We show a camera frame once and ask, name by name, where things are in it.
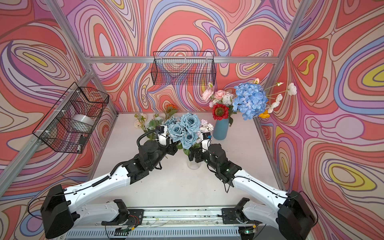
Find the teal ceramic vase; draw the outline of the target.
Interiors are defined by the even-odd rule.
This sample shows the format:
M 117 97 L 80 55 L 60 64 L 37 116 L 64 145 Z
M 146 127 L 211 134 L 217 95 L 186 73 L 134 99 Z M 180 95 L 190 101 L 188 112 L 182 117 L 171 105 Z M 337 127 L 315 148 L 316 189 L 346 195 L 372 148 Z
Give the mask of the teal ceramic vase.
M 227 137 L 229 128 L 229 119 L 216 120 L 213 137 L 216 140 L 222 141 Z

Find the clear glass vase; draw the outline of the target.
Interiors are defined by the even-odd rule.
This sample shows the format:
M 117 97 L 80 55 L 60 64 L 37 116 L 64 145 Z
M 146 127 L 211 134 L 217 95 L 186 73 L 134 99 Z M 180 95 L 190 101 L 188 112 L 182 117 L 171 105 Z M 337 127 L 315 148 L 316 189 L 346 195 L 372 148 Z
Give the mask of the clear glass vase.
M 201 167 L 201 165 L 202 162 L 197 163 L 196 160 L 192 157 L 192 155 L 189 155 L 187 166 L 190 170 L 197 170 Z

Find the pink rose green bouquet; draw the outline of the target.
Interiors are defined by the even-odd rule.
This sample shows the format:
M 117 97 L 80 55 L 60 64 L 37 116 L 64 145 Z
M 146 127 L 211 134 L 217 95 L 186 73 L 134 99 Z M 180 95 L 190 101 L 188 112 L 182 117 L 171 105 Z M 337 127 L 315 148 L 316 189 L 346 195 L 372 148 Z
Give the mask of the pink rose green bouquet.
M 197 132 L 198 139 L 196 143 L 199 144 L 203 140 L 203 133 L 212 132 L 213 130 L 214 130 L 214 126 L 211 123 L 209 123 L 207 120 L 202 119 L 200 128 Z

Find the pale pink blue rose bouquet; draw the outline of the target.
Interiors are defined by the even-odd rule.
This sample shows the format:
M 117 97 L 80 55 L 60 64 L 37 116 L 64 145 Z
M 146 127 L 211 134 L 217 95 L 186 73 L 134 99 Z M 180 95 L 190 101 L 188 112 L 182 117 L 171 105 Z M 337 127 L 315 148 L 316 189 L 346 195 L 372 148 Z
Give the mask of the pale pink blue rose bouquet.
M 134 127 L 141 129 L 144 133 L 154 130 L 157 126 L 162 125 L 165 120 L 159 114 L 147 116 L 144 113 L 135 114 Z

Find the red gerbera flower stem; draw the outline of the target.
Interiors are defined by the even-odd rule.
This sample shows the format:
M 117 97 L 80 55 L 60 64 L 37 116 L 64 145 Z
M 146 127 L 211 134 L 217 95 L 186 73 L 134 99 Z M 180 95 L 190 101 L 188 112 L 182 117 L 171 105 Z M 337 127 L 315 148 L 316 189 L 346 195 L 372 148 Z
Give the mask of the red gerbera flower stem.
M 214 120 L 221 121 L 229 118 L 229 107 L 224 104 L 215 104 L 213 106 Z

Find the red protea flower stem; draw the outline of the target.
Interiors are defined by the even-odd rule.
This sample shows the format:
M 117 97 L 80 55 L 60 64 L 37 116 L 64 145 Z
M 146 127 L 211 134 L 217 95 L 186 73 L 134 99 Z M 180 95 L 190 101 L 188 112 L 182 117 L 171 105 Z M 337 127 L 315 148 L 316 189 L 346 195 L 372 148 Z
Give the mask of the red protea flower stem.
M 168 104 L 165 106 L 164 114 L 165 120 L 170 119 L 174 114 L 178 112 L 178 107 L 173 104 Z

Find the large pink peony stem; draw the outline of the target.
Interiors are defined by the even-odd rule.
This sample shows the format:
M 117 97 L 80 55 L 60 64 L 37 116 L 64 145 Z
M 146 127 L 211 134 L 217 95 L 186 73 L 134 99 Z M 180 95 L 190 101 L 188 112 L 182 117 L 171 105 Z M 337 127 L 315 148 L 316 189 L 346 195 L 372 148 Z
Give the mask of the large pink peony stem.
M 218 103 L 226 94 L 227 92 L 223 90 L 215 92 L 213 83 L 208 83 L 208 88 L 203 92 L 202 99 L 205 102 L 213 101 L 214 103 Z

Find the light blue hydrangea stem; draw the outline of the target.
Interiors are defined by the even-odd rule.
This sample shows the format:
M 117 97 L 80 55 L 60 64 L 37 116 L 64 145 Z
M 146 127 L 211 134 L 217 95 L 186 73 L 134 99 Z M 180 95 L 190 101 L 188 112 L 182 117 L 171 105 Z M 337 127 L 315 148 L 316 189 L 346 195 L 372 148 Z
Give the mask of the light blue hydrangea stem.
M 261 85 L 242 83 L 235 86 L 235 93 L 233 111 L 240 112 L 245 121 L 265 112 L 268 98 Z

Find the white poppy flower stem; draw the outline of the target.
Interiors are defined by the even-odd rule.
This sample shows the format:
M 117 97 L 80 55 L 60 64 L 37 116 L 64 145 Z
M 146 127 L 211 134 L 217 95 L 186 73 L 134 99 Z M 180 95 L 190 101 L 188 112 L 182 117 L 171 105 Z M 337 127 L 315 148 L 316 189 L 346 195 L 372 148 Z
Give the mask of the white poppy flower stem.
M 283 101 L 284 97 L 291 97 L 297 94 L 297 87 L 294 83 L 289 83 L 287 88 L 284 91 L 267 95 L 269 100 L 273 100 L 271 104 L 267 105 L 266 111 L 268 114 L 271 114 Z

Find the pink purple mixed bouquet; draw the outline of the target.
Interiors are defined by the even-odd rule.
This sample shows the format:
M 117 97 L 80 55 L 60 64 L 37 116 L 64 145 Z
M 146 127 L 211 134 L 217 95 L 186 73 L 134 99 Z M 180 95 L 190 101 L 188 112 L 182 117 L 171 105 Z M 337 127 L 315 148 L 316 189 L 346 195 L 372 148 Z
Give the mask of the pink purple mixed bouquet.
M 213 101 L 209 101 L 209 106 L 212 109 L 212 114 L 213 114 L 213 106 L 215 104 L 224 104 L 229 107 L 229 126 L 231 127 L 234 120 L 233 120 L 233 115 L 236 114 L 234 110 L 234 95 L 231 94 L 230 92 L 227 92 L 227 94 L 223 97 L 221 101 L 218 103 L 214 103 Z

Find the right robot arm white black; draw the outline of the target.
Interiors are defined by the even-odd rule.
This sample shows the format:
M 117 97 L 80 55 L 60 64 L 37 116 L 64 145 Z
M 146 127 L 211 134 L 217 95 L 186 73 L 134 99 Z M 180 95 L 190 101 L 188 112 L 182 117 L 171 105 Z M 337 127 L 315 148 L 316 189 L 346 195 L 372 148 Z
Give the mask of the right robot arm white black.
M 224 184 L 226 191 L 232 187 L 260 201 L 257 204 L 249 198 L 242 198 L 235 207 L 223 209 L 225 224 L 262 223 L 278 229 L 287 240 L 305 240 L 316 225 L 315 215 L 300 193 L 288 193 L 254 178 L 229 161 L 220 144 L 192 148 L 189 160 L 206 163 L 208 169 Z

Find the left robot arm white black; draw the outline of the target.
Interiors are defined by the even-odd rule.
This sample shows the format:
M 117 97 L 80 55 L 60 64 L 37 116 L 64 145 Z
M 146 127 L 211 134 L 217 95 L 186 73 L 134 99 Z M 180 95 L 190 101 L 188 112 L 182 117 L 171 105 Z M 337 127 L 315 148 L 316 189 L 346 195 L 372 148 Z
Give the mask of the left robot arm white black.
M 49 190 L 41 207 L 45 237 L 57 238 L 76 225 L 101 222 L 113 226 L 126 223 L 130 217 L 123 200 L 111 205 L 89 205 L 89 202 L 122 187 L 141 181 L 154 169 L 160 170 L 160 162 L 166 155 L 173 156 L 178 143 L 164 146 L 156 141 L 139 145 L 139 153 L 128 161 L 114 166 L 110 173 L 80 185 L 63 188 L 56 185 Z

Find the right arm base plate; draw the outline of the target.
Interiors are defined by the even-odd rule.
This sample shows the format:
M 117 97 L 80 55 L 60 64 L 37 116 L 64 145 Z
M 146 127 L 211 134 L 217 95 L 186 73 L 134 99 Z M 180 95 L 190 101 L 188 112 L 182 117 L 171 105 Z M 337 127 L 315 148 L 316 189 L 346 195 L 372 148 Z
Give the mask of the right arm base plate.
M 249 198 L 242 198 L 238 204 L 233 208 L 222 208 L 221 214 L 217 217 L 222 218 L 225 225 L 230 224 L 255 224 L 258 226 L 261 222 L 250 220 L 246 217 L 243 209 L 246 203 L 250 201 Z

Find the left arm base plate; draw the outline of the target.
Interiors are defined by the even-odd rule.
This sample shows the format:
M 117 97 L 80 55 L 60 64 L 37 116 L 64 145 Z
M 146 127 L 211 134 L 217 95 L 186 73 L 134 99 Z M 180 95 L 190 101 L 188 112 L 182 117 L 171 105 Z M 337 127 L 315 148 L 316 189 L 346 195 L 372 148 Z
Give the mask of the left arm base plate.
M 114 217 L 109 221 L 102 221 L 102 226 L 129 226 L 136 228 L 143 222 L 144 209 L 129 209 L 123 200 L 113 201 L 112 207 L 117 207 L 117 213 L 112 210 Z

